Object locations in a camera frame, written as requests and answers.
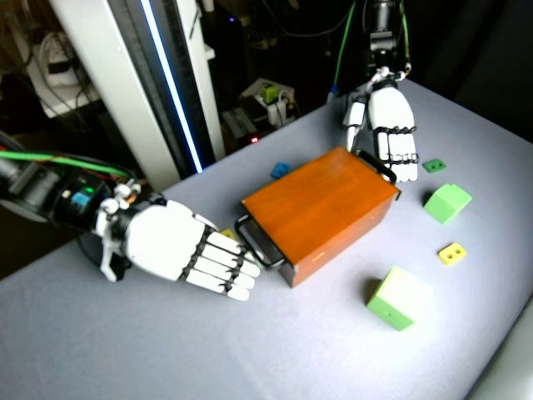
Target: blue block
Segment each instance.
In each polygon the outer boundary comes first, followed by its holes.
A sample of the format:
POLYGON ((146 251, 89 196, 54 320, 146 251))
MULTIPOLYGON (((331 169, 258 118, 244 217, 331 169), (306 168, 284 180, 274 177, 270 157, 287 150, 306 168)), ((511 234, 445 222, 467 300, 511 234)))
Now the blue block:
POLYGON ((270 176, 274 179, 283 178, 285 175, 287 175, 291 171, 291 166, 289 164, 286 164, 284 162, 279 162, 276 164, 274 169, 272 169, 272 172, 270 172, 270 176))

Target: led light strip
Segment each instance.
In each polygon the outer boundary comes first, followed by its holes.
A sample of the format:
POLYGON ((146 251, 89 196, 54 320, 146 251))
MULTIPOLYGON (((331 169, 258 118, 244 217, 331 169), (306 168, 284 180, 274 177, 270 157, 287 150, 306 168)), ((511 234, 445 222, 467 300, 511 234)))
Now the led light strip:
POLYGON ((150 33, 152 34, 152 39, 156 45, 157 56, 159 57, 159 62, 163 68, 163 73, 165 79, 167 80, 167 85, 170 88, 170 94, 172 100, 174 101, 174 106, 176 106, 177 115, 182 121, 183 132, 185 133, 185 139, 189 145, 189 150, 191 151, 192 160, 194 161, 194 166, 197 169, 197 172, 202 172, 202 165, 200 164, 200 158, 198 158, 197 149, 194 146, 192 141, 191 129, 185 118, 185 113, 183 111, 182 101, 180 100, 179 95, 177 94, 177 85, 174 82, 174 77, 172 76, 170 65, 168 64, 167 54, 165 53, 165 48, 159 35, 159 30, 157 29, 156 19, 153 15, 152 5, 150 0, 141 0, 142 10, 144 15, 147 18, 148 27, 150 28, 150 33))

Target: robotic arm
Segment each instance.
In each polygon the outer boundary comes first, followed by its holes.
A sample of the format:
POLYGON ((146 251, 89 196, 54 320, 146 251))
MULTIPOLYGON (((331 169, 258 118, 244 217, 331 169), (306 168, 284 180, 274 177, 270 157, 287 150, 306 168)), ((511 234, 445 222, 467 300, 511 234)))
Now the robotic arm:
POLYGON ((260 269, 241 244, 221 235, 211 222, 160 195, 132 205, 141 190, 135 178, 111 191, 101 174, 50 167, 72 161, 63 155, 44 162, 8 159, 34 156, 0 152, 0 203, 34 221, 98 235, 103 245, 100 270, 107 280, 123 279, 135 265, 160 278, 248 299, 260 269))
POLYGON ((343 122, 347 129, 346 147, 348 151, 355 149, 358 133, 368 124, 374 135, 376 155, 396 174, 398 182, 415 181, 418 178, 415 119, 397 88, 397 82, 411 71, 403 0, 368 0, 363 14, 363 26, 370 25, 368 67, 375 73, 366 85, 366 95, 359 96, 346 113, 343 122), (405 58, 398 56, 401 37, 405 58))

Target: black handle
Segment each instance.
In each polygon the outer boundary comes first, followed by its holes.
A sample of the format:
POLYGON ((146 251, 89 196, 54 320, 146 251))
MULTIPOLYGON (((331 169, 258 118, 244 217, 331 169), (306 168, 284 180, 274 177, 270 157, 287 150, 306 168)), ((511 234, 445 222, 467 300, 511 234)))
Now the black handle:
POLYGON ((258 253, 257 253, 257 250, 255 248, 253 248, 252 244, 248 241, 248 239, 246 238, 246 236, 244 235, 244 233, 242 233, 241 231, 241 228, 247 224, 249 221, 252 221, 253 218, 250 214, 246 214, 246 215, 243 215, 242 217, 238 218, 236 221, 235 221, 235 232, 237 232, 237 235, 239 235, 239 237, 242 239, 242 241, 247 245, 248 249, 250 250, 250 252, 252 252, 252 256, 264 267, 264 268, 267 268, 267 269, 274 269, 274 268, 278 268, 280 267, 286 260, 284 257, 281 257, 279 260, 275 261, 275 262, 270 262, 270 263, 267 263, 264 261, 264 257, 261 257, 258 253))
POLYGON ((372 165, 379 173, 386 175, 393 185, 396 184, 396 181, 398 180, 396 174, 393 171, 391 171, 389 168, 385 167, 385 165, 383 165, 383 163, 379 161, 377 158, 375 158, 374 156, 372 156, 370 153, 366 152, 365 150, 361 150, 361 149, 358 149, 356 151, 356 155, 363 161, 372 165))

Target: small yellow block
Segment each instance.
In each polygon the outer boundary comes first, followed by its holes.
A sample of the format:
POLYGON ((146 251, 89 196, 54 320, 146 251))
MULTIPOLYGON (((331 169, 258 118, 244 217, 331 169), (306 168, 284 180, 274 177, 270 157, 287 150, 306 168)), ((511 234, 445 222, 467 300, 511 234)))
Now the small yellow block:
POLYGON ((439 258, 448 266, 458 263, 465 255, 466 250, 459 243, 452 243, 447 248, 439 251, 439 258))
POLYGON ((230 239, 237 240, 237 238, 235 237, 235 233, 233 233, 230 228, 224 229, 223 231, 221 231, 221 234, 227 236, 230 239))

